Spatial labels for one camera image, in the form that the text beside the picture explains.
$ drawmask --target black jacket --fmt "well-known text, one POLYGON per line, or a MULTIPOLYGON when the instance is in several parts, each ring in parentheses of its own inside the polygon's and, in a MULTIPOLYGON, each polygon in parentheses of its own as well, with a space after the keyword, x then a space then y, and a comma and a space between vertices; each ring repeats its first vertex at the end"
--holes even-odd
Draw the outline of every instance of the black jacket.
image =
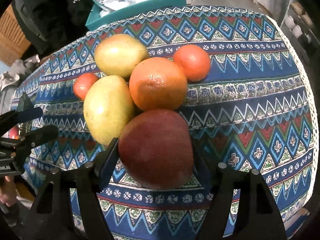
POLYGON ((85 35, 92 6, 92 0, 14 0, 12 3, 26 38, 40 54, 45 47, 57 50, 85 35))

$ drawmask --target patterned tablecloth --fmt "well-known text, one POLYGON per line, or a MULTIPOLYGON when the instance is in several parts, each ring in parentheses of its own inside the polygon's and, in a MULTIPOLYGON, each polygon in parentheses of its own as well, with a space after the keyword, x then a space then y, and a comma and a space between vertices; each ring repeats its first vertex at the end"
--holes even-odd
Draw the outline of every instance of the patterned tablecloth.
MULTIPOLYGON (((72 85, 82 73, 103 76, 94 50, 115 33, 137 37, 152 57, 172 58, 186 43, 205 49, 211 72, 188 86, 185 104, 177 110, 192 140, 234 169, 258 169, 284 221, 304 205, 318 158, 316 109, 304 68, 272 19, 212 6, 167 8, 102 27, 56 52, 19 87, 12 109, 26 91, 44 110, 33 129, 59 127, 59 138, 36 148, 26 164, 24 177, 35 189, 50 168, 77 168, 104 149, 92 139, 72 85)), ((82 228, 75 190, 71 199, 76 225, 82 228)), ((206 168, 179 189, 150 191, 119 161, 99 199, 116 239, 192 240, 212 194, 206 168)), ((238 203, 235 190, 225 235, 233 231, 238 203)))

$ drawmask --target green box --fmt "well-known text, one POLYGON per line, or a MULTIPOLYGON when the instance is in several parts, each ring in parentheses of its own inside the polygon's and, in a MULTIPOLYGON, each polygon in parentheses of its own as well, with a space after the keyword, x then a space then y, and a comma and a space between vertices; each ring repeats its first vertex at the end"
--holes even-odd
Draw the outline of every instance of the green box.
POLYGON ((186 4, 186 0, 148 0, 111 12, 104 17, 100 17, 102 9, 94 4, 85 26, 89 31, 94 31, 102 25, 130 18, 140 13, 171 6, 185 6, 186 4))

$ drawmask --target orange fruit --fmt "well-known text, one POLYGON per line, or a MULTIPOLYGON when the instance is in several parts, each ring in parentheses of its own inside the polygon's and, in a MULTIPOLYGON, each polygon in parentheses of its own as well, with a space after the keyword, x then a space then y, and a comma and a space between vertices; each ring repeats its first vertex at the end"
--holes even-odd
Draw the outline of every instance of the orange fruit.
POLYGON ((187 88, 183 71, 174 62, 161 57, 140 62, 129 81, 132 99, 143 111, 177 109, 186 98, 187 88))
POLYGON ((182 46, 173 55, 173 61, 183 69, 189 81, 200 81, 210 72, 211 60, 208 53, 197 45, 182 46))
POLYGON ((98 77, 93 73, 82 74, 73 85, 73 93, 84 101, 89 89, 98 81, 98 77))

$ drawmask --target hand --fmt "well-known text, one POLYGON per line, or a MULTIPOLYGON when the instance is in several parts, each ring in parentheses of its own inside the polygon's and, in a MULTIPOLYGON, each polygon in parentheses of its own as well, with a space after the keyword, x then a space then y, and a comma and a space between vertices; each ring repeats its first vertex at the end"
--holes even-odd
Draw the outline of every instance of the hand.
POLYGON ((12 176, 5 176, 4 183, 0 187, 0 201, 11 207, 17 202, 16 185, 12 176))

